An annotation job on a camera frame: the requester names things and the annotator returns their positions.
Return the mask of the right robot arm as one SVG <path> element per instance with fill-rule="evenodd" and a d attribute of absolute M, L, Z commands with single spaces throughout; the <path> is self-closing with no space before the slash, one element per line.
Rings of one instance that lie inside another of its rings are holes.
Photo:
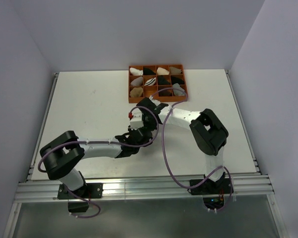
<path fill-rule="evenodd" d="M 206 166 L 208 174 L 198 183 L 205 183 L 205 188 L 210 193 L 216 193 L 221 189 L 225 176 L 229 174 L 223 163 L 223 147 L 229 136 L 228 130 L 211 109 L 202 112 L 177 109 L 173 105 L 161 103 L 152 98 L 143 98 L 137 107 L 143 114 L 144 126 L 161 125 L 161 146 L 166 168 L 172 179 L 180 187 L 188 188 L 181 184 L 174 176 L 168 164 L 165 150 L 165 127 L 167 124 L 188 129 L 192 132 L 198 148 L 207 155 Z"/>

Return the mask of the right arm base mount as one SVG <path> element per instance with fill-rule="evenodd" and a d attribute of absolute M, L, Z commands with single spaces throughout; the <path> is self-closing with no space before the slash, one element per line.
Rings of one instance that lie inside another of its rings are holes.
<path fill-rule="evenodd" d="M 210 197 L 203 198 L 203 203 L 208 210 L 217 212 L 225 207 L 226 201 L 231 199 L 234 189 L 231 180 L 223 173 L 218 181 L 208 179 L 199 187 L 187 189 L 187 191 L 191 195 L 210 195 Z"/>

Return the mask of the grey sock black stripes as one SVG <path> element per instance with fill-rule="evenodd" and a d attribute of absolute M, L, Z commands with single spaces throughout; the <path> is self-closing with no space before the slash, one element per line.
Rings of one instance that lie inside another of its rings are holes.
<path fill-rule="evenodd" d="M 172 85 L 172 91 L 174 96 L 177 96 L 177 97 L 186 95 L 185 90 L 178 83 L 175 83 Z"/>

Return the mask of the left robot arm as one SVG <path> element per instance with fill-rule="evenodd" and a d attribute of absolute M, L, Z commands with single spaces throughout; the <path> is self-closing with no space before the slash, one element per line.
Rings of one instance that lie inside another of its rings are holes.
<path fill-rule="evenodd" d="M 85 196 L 87 186 L 81 172 L 75 169 L 79 161 L 89 158 L 125 158 L 135 155 L 141 147 L 152 144 L 152 130 L 141 127 L 108 140 L 82 140 L 69 130 L 40 150 L 38 170 L 50 180 L 62 182 L 75 198 Z"/>

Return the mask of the dark brown sock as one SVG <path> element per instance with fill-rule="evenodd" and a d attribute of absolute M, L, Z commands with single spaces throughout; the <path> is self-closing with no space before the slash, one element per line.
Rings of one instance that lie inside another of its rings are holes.
<path fill-rule="evenodd" d="M 159 97 L 171 97 L 171 96 L 173 96 L 172 90 L 169 89 L 169 86 L 166 86 L 166 87 L 161 86 L 158 89 L 159 89 L 159 93 L 158 93 Z"/>

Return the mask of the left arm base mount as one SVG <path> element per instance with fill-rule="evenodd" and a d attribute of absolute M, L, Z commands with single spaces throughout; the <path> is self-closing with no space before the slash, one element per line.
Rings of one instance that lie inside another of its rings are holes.
<path fill-rule="evenodd" d="M 102 198 L 103 183 L 87 183 L 83 187 L 70 191 L 64 184 L 59 186 L 58 200 L 68 201 L 68 212 L 77 218 L 93 218 L 100 214 L 101 208 L 92 199 Z M 85 215 L 89 208 L 95 208 L 96 213 Z"/>

